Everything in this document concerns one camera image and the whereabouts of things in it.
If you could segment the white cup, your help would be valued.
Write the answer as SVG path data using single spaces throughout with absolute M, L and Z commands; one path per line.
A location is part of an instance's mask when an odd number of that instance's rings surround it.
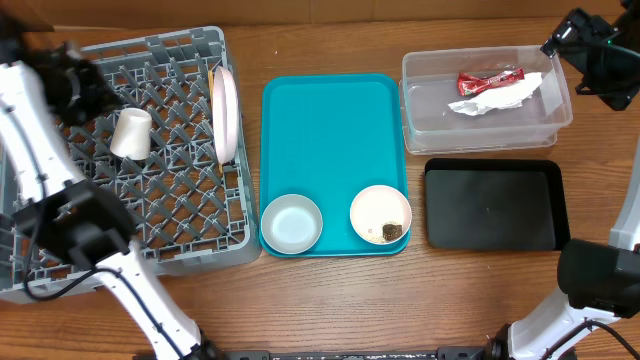
M 110 151 L 120 158 L 145 160 L 150 155 L 151 115 L 142 109 L 125 108 L 120 112 Z

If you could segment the white napkin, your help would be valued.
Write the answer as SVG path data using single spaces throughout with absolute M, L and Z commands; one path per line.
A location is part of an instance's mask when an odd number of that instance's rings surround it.
M 542 83 L 542 73 L 526 73 L 523 80 L 511 85 L 486 90 L 468 100 L 452 102 L 448 107 L 456 112 L 469 116 L 484 115 L 490 110 L 513 109 L 522 106 L 522 102 L 530 98 Z

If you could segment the red snack wrapper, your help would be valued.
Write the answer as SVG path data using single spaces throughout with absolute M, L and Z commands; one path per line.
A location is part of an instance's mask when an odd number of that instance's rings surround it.
M 486 90 L 501 88 L 511 85 L 525 78 L 522 68 L 506 70 L 499 74 L 479 78 L 466 73 L 460 73 L 457 79 L 457 88 L 461 96 L 480 94 Z

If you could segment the large white plate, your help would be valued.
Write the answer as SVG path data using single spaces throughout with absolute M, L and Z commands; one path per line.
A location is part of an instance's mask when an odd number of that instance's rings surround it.
M 240 135 L 240 108 L 233 74 L 218 66 L 214 73 L 213 135 L 222 164 L 234 159 Z

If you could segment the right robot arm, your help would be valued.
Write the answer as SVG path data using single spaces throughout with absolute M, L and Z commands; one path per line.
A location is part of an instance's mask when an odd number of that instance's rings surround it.
M 615 111 L 639 92 L 639 0 L 622 0 L 614 23 L 572 10 L 543 44 L 582 75 L 579 95 Z M 528 316 L 504 325 L 478 358 L 573 359 L 575 345 L 597 329 L 639 311 L 639 170 L 634 168 L 607 244 L 573 239 L 562 248 L 557 288 Z

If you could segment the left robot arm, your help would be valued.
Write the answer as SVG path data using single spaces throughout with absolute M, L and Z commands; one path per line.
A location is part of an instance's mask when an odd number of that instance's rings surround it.
M 214 344 L 147 264 L 125 204 L 76 166 L 57 128 L 109 114 L 121 107 L 120 97 L 70 43 L 32 49 L 25 31 L 19 20 L 2 13 L 1 143 L 23 201 L 12 218 L 31 250 L 45 249 L 84 272 L 52 294 L 32 291 L 33 275 L 27 272 L 22 278 L 26 295 L 51 301 L 95 278 L 138 324 L 156 358 L 218 358 Z

